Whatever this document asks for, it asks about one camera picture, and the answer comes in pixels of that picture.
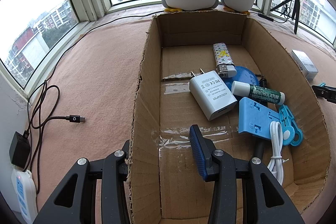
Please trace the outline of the black tripod stand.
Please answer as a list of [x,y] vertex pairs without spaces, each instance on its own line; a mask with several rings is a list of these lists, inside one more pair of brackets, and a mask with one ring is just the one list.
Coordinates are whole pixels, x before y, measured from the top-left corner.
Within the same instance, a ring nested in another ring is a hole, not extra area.
[[286,20],[288,20],[289,18],[294,20],[294,34],[297,34],[298,30],[299,13],[301,8],[300,1],[301,0],[284,0],[270,9],[270,11],[276,11],[282,6],[285,7],[282,14],[286,16]]

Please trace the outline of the white wall charger adapter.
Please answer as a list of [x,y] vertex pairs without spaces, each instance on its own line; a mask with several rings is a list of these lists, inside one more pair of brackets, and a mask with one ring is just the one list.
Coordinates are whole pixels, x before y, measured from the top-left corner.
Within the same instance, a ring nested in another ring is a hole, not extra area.
[[191,72],[189,90],[208,121],[231,111],[238,102],[216,71]]

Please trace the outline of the patterned lighter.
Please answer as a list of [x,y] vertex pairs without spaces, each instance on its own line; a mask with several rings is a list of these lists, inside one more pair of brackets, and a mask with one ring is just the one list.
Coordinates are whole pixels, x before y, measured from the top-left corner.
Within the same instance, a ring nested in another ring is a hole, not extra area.
[[225,43],[213,45],[213,52],[216,62],[216,70],[221,78],[231,78],[236,76],[237,70]]

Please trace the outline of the green lip balm stick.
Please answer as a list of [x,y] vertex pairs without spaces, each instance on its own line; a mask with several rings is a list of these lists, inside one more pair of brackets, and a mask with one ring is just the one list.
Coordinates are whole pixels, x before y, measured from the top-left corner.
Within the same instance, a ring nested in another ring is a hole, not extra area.
[[231,92],[235,96],[248,97],[254,100],[261,100],[275,105],[283,105],[285,102],[285,94],[276,90],[234,81],[232,83]]

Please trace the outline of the clear square plastic case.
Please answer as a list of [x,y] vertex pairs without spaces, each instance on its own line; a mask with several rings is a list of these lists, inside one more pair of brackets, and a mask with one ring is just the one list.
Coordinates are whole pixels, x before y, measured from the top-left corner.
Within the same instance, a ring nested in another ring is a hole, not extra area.
[[297,63],[305,78],[308,81],[313,81],[315,76],[318,74],[318,69],[309,56],[305,52],[299,50],[291,50],[290,55]]

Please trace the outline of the black power adapter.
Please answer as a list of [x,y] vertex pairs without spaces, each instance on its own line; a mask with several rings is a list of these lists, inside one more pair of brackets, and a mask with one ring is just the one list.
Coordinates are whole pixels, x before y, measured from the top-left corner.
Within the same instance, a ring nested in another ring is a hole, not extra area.
[[28,141],[28,137],[29,132],[27,130],[25,130],[23,134],[20,134],[16,131],[9,149],[11,164],[16,165],[22,169],[25,168],[30,154],[31,146]]

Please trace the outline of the blue plastic phone holder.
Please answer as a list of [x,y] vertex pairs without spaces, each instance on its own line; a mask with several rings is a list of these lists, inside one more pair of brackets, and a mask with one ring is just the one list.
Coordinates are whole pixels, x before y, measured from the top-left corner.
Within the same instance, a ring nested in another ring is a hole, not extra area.
[[238,133],[249,133],[270,140],[270,124],[280,122],[284,134],[283,145],[297,147],[303,141],[303,132],[295,122],[295,117],[286,105],[276,112],[260,103],[244,97],[239,102]]

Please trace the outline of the black pen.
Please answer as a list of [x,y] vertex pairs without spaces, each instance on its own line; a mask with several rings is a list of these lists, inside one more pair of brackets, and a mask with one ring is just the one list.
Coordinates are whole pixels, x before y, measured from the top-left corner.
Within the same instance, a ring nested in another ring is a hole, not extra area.
[[[263,88],[267,87],[267,80],[263,75],[261,76],[261,79],[259,80],[259,86]],[[253,156],[262,160],[263,155],[264,155],[264,149],[265,149],[265,139],[256,138],[255,139],[255,150],[254,150]]]

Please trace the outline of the blue round disc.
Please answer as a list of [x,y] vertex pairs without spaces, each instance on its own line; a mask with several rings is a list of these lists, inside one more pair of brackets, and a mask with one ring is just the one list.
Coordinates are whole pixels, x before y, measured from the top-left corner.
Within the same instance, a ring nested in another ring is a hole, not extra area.
[[239,81],[251,85],[259,86],[259,80],[256,75],[246,67],[236,66],[237,74],[234,77],[222,78],[223,82],[226,84],[229,90],[232,88],[232,83],[234,81]]

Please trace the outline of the white power strip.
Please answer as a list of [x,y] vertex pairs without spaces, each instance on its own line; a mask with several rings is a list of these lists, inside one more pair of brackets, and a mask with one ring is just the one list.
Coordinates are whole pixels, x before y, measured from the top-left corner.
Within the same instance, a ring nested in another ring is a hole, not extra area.
[[29,170],[22,172],[14,168],[11,180],[17,195],[21,215],[26,223],[32,224],[38,215],[37,192],[33,175]]

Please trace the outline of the brown cardboard box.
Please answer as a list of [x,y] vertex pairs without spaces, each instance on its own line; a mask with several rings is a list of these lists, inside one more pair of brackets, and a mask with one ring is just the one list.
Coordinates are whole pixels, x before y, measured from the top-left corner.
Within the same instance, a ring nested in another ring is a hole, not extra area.
[[207,222],[214,185],[198,174],[191,125],[231,156],[252,156],[254,139],[238,132],[238,109],[209,121],[189,90],[190,74],[213,70],[213,44],[225,42],[235,64],[265,76],[270,88],[285,94],[303,142],[284,150],[284,189],[305,222],[316,223],[334,196],[329,182],[335,106],[322,110],[290,52],[305,51],[318,79],[331,84],[335,58],[282,26],[221,11],[165,14],[128,29],[131,42],[144,44],[130,141],[131,222]]

